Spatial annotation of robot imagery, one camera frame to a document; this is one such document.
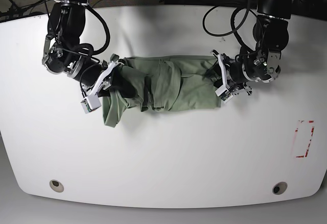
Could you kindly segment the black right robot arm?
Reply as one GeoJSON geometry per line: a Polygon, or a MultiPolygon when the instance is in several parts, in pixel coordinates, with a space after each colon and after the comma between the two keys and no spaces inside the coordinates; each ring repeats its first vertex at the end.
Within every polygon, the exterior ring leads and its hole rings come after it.
{"type": "Polygon", "coordinates": [[[110,31],[105,20],[90,5],[89,0],[54,0],[48,14],[48,33],[45,37],[42,64],[52,74],[65,73],[79,82],[83,97],[92,88],[108,64],[96,58],[110,44],[110,31]],[[80,37],[89,11],[103,26],[105,42],[95,49],[82,43],[80,37]]]}

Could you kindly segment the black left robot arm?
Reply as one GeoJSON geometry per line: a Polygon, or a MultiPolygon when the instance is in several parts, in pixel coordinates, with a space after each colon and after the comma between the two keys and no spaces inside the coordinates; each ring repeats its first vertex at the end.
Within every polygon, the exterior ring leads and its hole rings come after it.
{"type": "Polygon", "coordinates": [[[255,49],[248,47],[238,34],[239,26],[235,25],[235,17],[242,10],[237,7],[231,16],[231,33],[240,44],[240,52],[234,58],[220,54],[216,50],[212,54],[217,59],[210,69],[220,76],[214,82],[216,95],[228,102],[233,96],[246,92],[252,94],[247,82],[270,83],[276,80],[281,72],[280,59],[282,50],[288,44],[288,21],[291,18],[293,0],[258,0],[256,23],[253,27],[255,49]]]}

